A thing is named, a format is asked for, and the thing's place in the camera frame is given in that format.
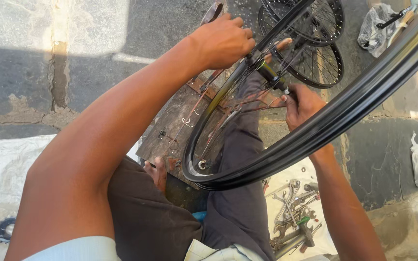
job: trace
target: stack of wheels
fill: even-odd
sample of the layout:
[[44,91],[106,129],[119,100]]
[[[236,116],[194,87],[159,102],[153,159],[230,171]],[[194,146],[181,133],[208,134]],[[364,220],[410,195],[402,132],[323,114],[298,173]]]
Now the stack of wheels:
[[[277,24],[298,1],[261,0],[259,28],[263,36]],[[339,0],[316,0],[301,19],[293,22],[288,37],[293,44],[287,50],[273,50],[272,55],[282,62],[289,60],[285,69],[306,85],[326,89],[343,78],[344,67],[335,41],[344,29],[344,14]]]

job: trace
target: blue stool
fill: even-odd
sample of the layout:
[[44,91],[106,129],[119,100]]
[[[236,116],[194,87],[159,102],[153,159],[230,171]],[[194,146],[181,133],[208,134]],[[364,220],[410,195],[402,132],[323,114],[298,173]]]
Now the blue stool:
[[195,219],[202,223],[204,218],[206,217],[206,211],[196,212],[192,214]]

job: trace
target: hand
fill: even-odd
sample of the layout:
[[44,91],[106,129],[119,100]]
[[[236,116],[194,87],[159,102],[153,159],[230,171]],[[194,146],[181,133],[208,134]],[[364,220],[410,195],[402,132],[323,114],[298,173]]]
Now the hand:
[[187,37],[204,70],[230,68],[254,48],[253,32],[241,26],[240,17],[231,20],[230,14],[224,14]]
[[[275,42],[275,47],[277,48],[277,50],[281,51],[285,48],[288,47],[289,44],[291,44],[293,42],[293,39],[291,38],[285,38],[282,41],[276,41]],[[264,60],[266,63],[270,63],[272,62],[272,54],[270,53],[270,51],[264,56]]]
[[322,109],[326,102],[304,84],[290,84],[288,89],[297,97],[296,101],[291,94],[282,95],[282,100],[287,103],[288,128],[293,131]]

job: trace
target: bare foot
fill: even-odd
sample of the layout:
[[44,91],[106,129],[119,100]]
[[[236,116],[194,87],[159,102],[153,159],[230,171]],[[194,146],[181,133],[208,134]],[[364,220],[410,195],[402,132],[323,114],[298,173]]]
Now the bare foot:
[[[285,38],[285,39],[283,39],[280,42],[279,41],[276,41],[275,42],[275,45],[276,45],[277,49],[279,51],[281,51],[281,50],[285,49],[286,47],[288,47],[288,45],[291,44],[292,42],[293,42],[293,39],[291,39],[291,38]],[[266,63],[269,64],[272,61],[272,54],[270,52],[267,53],[264,56],[264,60],[265,60]]]
[[153,168],[151,163],[148,161],[144,162],[144,170],[148,175],[152,177],[154,180],[154,185],[162,191],[165,195],[165,184],[167,182],[167,170],[165,169],[164,159],[162,157],[156,157],[154,159],[154,165],[156,166]]

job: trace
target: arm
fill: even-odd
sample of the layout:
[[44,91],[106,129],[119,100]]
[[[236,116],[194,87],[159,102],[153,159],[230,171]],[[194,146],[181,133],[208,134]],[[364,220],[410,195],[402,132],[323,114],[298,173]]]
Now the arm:
[[255,45],[225,14],[95,100],[29,169],[6,260],[84,236],[114,238],[109,180],[167,100],[194,75],[229,68]]
[[[304,85],[290,85],[297,102],[287,102],[287,124],[292,131],[319,111],[325,102]],[[334,148],[327,144],[309,156],[314,164],[322,209],[340,260],[386,260],[366,212],[342,173]]]

